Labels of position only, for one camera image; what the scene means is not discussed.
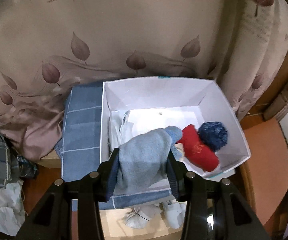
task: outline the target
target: red cloth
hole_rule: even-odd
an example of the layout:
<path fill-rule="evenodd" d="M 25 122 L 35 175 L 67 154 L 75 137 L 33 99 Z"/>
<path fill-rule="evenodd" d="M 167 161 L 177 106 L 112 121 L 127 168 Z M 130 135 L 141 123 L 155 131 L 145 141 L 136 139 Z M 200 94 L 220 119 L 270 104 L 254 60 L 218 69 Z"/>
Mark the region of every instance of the red cloth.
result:
<path fill-rule="evenodd" d="M 177 143 L 183 144 L 185 157 L 194 165 L 208 172 L 218 166 L 218 157 L 200 140 L 194 125 L 190 124 L 183 129 L 183 137 Z"/>

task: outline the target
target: light blue towel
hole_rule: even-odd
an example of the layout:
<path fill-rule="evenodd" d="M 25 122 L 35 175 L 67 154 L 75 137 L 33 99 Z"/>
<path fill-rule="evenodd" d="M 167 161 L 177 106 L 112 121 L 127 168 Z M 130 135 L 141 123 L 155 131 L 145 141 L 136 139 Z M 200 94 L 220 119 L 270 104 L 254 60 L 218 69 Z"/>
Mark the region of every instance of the light blue towel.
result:
<path fill-rule="evenodd" d="M 152 184 L 167 179 L 166 161 L 169 150 L 182 135 L 179 128 L 168 126 L 137 135 L 120 145 L 120 169 L 114 193 L 142 192 Z M 180 152 L 175 155 L 177 158 L 181 157 Z"/>

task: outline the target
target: white cardboard box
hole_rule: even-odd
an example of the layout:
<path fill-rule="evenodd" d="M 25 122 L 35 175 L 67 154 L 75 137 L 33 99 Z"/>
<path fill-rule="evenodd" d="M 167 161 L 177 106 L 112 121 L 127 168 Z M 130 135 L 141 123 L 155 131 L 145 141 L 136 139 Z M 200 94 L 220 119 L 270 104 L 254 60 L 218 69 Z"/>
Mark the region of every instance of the white cardboard box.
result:
<path fill-rule="evenodd" d="M 228 143 L 216 155 L 220 166 L 204 172 L 187 159 L 189 171 L 212 178 L 231 171 L 250 158 L 250 150 L 239 122 L 218 85 L 212 80 L 178 77 L 140 77 L 103 83 L 100 161 L 109 159 L 108 119 L 111 112 L 123 117 L 130 110 L 136 136 L 169 125 L 180 129 L 204 122 L 222 122 L 228 131 Z M 156 185 L 158 189 L 168 185 Z"/>

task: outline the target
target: metal screw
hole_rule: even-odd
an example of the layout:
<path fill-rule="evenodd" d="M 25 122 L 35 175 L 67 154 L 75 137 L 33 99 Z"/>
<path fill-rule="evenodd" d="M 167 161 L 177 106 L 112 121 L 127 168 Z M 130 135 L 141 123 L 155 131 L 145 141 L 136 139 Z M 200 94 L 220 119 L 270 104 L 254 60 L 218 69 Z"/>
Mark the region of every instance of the metal screw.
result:
<path fill-rule="evenodd" d="M 222 179 L 222 183 L 224 185 L 228 186 L 231 183 L 231 181 L 229 179 L 227 179 L 227 178 L 224 178 L 224 179 Z"/>
<path fill-rule="evenodd" d="M 186 172 L 186 177 L 188 177 L 188 178 L 194 178 L 195 177 L 195 173 L 193 172 L 193 171 L 188 171 L 188 172 Z"/>
<path fill-rule="evenodd" d="M 57 179 L 56 181 L 54 181 L 54 184 L 57 185 L 57 186 L 60 186 L 63 184 L 63 179 Z"/>
<path fill-rule="evenodd" d="M 91 178 L 97 178 L 99 176 L 99 173 L 97 172 L 97 171 L 92 171 L 91 173 L 90 173 L 90 177 Z"/>

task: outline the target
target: dark blue knit fabric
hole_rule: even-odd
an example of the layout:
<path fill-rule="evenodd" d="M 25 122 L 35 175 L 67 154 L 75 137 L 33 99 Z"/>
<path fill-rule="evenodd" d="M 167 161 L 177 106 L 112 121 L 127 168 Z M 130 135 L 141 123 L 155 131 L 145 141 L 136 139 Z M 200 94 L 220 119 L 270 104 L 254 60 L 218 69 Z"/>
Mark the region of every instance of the dark blue knit fabric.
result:
<path fill-rule="evenodd" d="M 227 144 L 228 133 L 221 122 L 204 122 L 198 134 L 202 142 L 214 152 Z"/>

